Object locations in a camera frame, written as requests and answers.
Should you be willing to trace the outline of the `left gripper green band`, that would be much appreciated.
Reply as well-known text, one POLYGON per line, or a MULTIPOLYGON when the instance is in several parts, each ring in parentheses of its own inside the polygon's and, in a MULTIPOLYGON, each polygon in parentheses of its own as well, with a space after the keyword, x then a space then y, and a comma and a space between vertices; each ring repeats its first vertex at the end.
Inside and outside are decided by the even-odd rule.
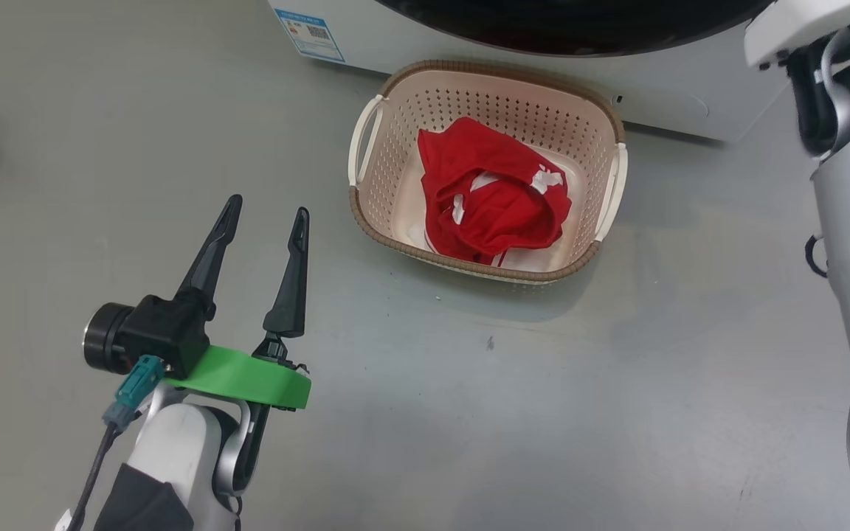
MULTIPOLYGON (((203 317, 215 316, 215 290, 227 246, 236 235, 243 206, 242 195, 231 195, 186 273, 176 299, 193 300, 203 317)), ((210 397, 247 401, 286 411, 303 410, 309 403, 311 379, 303 364, 288 360, 280 337, 301 337, 309 278, 310 215, 300 207, 288 238, 286 272, 263 329, 269 334, 253 353, 209 346, 185 378, 166 376, 176 389, 210 397)))

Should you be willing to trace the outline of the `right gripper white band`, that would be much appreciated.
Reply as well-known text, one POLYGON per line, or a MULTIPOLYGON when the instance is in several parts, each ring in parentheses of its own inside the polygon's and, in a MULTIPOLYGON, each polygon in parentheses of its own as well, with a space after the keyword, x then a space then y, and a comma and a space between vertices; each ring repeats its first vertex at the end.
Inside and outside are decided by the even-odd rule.
POLYGON ((753 17, 743 35, 746 64, 775 63, 793 51, 850 26, 850 1, 773 1, 753 17))

